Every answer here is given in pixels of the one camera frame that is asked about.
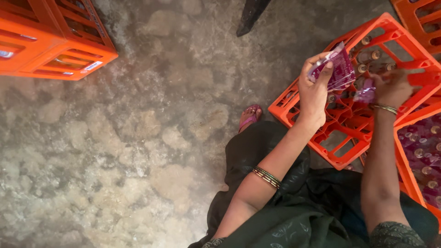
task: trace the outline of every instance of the bangle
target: bangle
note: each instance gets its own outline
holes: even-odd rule
[[[394,115],[398,114],[397,109],[383,105],[383,104],[379,104],[379,103],[371,103],[371,104],[369,104],[369,107],[370,107],[370,109],[374,109],[374,108],[385,109],[385,110],[392,112]]]
[[[254,167],[253,172],[261,177],[263,180],[269,182],[273,187],[276,189],[280,188],[280,185],[282,184],[280,180],[278,180],[273,175],[266,172],[264,169],[260,168],[259,166]]]

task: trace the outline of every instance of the toe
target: toe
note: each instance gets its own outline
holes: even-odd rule
[[[260,116],[262,115],[262,109],[258,109],[257,111],[256,111],[256,119],[260,119]]]

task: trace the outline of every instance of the hand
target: hand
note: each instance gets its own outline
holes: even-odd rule
[[[413,87],[407,81],[404,70],[389,71],[381,76],[371,74],[375,82],[375,103],[398,109],[412,94]]]
[[[328,82],[331,79],[334,65],[329,62],[325,65],[316,83],[308,79],[308,71],[319,59],[323,59],[327,53],[320,53],[306,60],[303,65],[298,87],[300,94],[300,115],[297,122],[305,122],[316,132],[326,121],[325,105],[328,96]]]

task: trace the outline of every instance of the gold bangle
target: gold bangle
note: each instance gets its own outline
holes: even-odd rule
[[[371,104],[369,104],[369,107],[370,107],[370,109],[374,109],[374,108],[385,109],[385,110],[392,112],[394,115],[398,114],[397,109],[383,105],[383,104],[379,104],[379,103],[371,103]]]
[[[269,182],[269,184],[271,184],[273,187],[275,187],[276,189],[280,188],[280,183],[278,183],[277,181],[275,181],[273,178],[267,176],[266,174],[260,172],[258,169],[254,168],[253,172],[258,175],[259,177],[261,177],[263,180]]]

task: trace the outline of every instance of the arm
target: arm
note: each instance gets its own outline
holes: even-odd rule
[[[394,72],[391,76],[390,82],[384,83],[378,75],[373,75],[376,102],[397,109],[411,95],[412,87],[403,72]],[[386,221],[409,225],[400,205],[393,139],[395,119],[388,110],[374,109],[374,134],[361,184],[361,207],[368,233]]]
[[[277,146],[258,164],[279,180],[283,179],[312,135],[325,123],[327,85],[333,65],[328,64],[329,68],[320,73],[315,84],[307,79],[306,74],[313,63],[327,54],[322,53],[306,61],[298,82],[301,114]],[[228,237],[262,209],[275,193],[276,189],[272,185],[256,174],[249,173],[236,190],[213,238]]]

